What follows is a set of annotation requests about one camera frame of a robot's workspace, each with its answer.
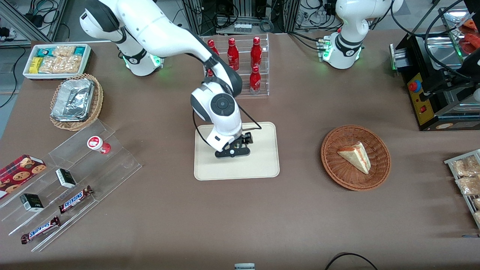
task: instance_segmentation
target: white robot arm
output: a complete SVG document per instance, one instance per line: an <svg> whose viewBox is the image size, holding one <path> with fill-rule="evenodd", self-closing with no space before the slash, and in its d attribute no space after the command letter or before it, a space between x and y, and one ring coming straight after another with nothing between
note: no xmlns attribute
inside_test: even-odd
<svg viewBox="0 0 480 270"><path fill-rule="evenodd" d="M215 76L206 77L190 100L200 118L214 124L207 143L219 158L250 153L246 144L253 141L250 134L242 135L234 99L241 92L240 76L199 37L174 25L152 0L89 0L80 23L87 34L112 40L124 55L134 57L136 65L130 66L134 74L155 70L149 59L144 61L147 53L161 58L185 53L201 61Z"/></svg>
<svg viewBox="0 0 480 270"><path fill-rule="evenodd" d="M338 0L336 13L343 20L340 33L325 36L327 50L323 61L338 69L347 69L353 65L358 55L362 41L367 36L369 25L366 19L382 17L392 5L396 13L403 0Z"/></svg>

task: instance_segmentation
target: beige tray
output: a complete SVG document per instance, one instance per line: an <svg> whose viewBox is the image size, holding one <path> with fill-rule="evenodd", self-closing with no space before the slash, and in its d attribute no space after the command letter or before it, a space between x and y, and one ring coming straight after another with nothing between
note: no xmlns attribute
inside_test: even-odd
<svg viewBox="0 0 480 270"><path fill-rule="evenodd" d="M194 175L197 180L227 180L276 177L280 173L276 129L271 122L260 122L261 130L251 130L253 144L249 144L250 155L246 157L217 159L215 150L207 145L195 132ZM244 123L243 129L255 128L255 123ZM204 138L213 125L202 125L198 130Z"/></svg>

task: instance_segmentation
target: red cookie box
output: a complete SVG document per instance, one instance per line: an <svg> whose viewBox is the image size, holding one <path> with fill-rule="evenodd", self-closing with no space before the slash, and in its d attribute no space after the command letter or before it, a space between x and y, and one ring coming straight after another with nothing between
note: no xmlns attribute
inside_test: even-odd
<svg viewBox="0 0 480 270"><path fill-rule="evenodd" d="M3 199L45 168L47 167L42 160L22 155L5 168L0 169L0 199Z"/></svg>

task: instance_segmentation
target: machine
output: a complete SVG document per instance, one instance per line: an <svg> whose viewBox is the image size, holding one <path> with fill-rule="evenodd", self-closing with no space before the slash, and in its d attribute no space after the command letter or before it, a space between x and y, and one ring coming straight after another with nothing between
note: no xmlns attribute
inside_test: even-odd
<svg viewBox="0 0 480 270"><path fill-rule="evenodd" d="M390 45L392 68L401 73L422 131L453 131L480 129L480 50L467 52L463 46L464 18L478 11L477 1L465 1L466 7L455 7L442 16L446 28L454 29L439 35L432 32L428 39L406 35L396 48ZM480 18L473 16L477 25ZM452 70L446 70L427 53Z"/></svg>
<svg viewBox="0 0 480 270"><path fill-rule="evenodd" d="M156 70L151 56L185 53L201 61L215 74L206 77L190 97L194 112L214 124L205 142L216 150L217 158L250 153L247 145L253 143L252 136L242 134L234 99L242 89L240 76L198 36L173 24L152 0L89 0L80 24L92 37L115 42L137 75Z"/></svg>
<svg viewBox="0 0 480 270"><path fill-rule="evenodd" d="M321 43L322 60L334 68L347 69L359 58L361 45L369 31L366 19L382 17L392 7L396 13L403 0L338 0L336 14L343 20L340 32L325 36Z"/></svg>

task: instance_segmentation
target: black machine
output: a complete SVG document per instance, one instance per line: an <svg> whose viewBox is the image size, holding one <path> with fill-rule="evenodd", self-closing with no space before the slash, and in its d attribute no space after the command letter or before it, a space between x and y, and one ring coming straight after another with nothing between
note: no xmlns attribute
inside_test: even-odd
<svg viewBox="0 0 480 270"><path fill-rule="evenodd" d="M460 23L464 17L460 15L468 16L475 11L472 19L480 26L480 1L465 0L465 4L467 8L451 9L442 17L448 29ZM392 66L407 84L422 131L478 130L480 90L476 90L480 82L480 49L470 54L465 52L459 45L464 38L460 30L440 36L438 33L431 32L427 40L406 35L396 48L391 45ZM425 45L437 60L460 74L435 62Z"/></svg>

